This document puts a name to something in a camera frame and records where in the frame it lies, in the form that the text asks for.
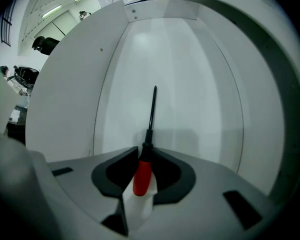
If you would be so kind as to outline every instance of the black slot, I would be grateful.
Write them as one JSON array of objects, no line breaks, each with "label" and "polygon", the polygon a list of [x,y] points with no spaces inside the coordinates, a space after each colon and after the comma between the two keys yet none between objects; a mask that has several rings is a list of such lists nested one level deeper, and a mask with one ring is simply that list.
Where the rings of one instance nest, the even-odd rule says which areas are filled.
[{"label": "black slot", "polygon": [[122,198],[138,168],[138,147],[132,147],[105,162],[92,171],[94,186],[106,197]]},{"label": "black slot", "polygon": [[122,199],[119,200],[115,213],[108,216],[101,223],[123,236],[128,236],[129,230],[126,221],[124,201]]},{"label": "black slot", "polygon": [[245,230],[261,221],[261,215],[238,191],[228,191],[223,193],[223,196],[231,206]]},{"label": "black slot", "polygon": [[65,168],[61,168],[61,169],[57,169],[57,170],[52,170],[52,174],[53,176],[59,176],[59,175],[62,175],[62,174],[67,174],[67,173],[70,173],[72,172],[73,169],[70,168],[70,167],[65,167]]},{"label": "black slot", "polygon": [[153,197],[153,205],[178,203],[195,186],[194,169],[186,162],[157,148],[152,150],[151,169],[158,190]]}]

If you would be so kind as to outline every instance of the black machine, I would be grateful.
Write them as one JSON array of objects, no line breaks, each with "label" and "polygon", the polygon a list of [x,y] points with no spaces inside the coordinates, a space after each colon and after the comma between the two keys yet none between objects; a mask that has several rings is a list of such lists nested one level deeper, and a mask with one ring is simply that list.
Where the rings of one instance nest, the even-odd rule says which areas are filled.
[{"label": "black machine", "polygon": [[23,87],[32,89],[39,75],[39,71],[27,66],[14,66],[13,68],[14,76],[9,77],[8,81],[14,78]]}]

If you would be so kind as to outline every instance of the screwdriver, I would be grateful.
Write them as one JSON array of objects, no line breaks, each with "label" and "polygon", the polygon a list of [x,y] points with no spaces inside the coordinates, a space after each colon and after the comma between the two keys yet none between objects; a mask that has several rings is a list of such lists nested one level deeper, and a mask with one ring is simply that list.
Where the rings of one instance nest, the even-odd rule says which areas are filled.
[{"label": "screwdriver", "polygon": [[156,97],[157,86],[155,86],[153,90],[149,128],[146,130],[145,141],[142,144],[142,152],[138,161],[138,168],[133,179],[133,192],[136,196],[140,197],[146,194],[151,180],[151,154],[152,148],[154,147],[152,144],[152,126],[154,121]]}]

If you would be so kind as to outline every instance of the ceiling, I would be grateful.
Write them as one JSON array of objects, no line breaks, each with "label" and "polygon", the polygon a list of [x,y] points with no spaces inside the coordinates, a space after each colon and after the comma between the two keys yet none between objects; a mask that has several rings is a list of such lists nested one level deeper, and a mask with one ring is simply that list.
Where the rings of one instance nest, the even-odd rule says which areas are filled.
[{"label": "ceiling", "polygon": [[[48,23],[69,9],[75,0],[30,0],[23,16],[18,51],[33,42],[34,36],[40,32]],[[42,16],[51,9],[62,5],[61,9],[51,15],[42,18]]]}]

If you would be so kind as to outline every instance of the white platform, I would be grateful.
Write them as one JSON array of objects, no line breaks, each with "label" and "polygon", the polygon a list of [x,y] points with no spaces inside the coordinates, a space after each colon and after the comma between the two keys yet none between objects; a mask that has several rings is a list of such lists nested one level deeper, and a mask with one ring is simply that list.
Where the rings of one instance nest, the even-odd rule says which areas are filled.
[{"label": "white platform", "polygon": [[141,150],[155,85],[154,145],[237,172],[243,142],[238,90],[217,45],[191,19],[128,25],[102,87],[94,154],[129,146]]}]

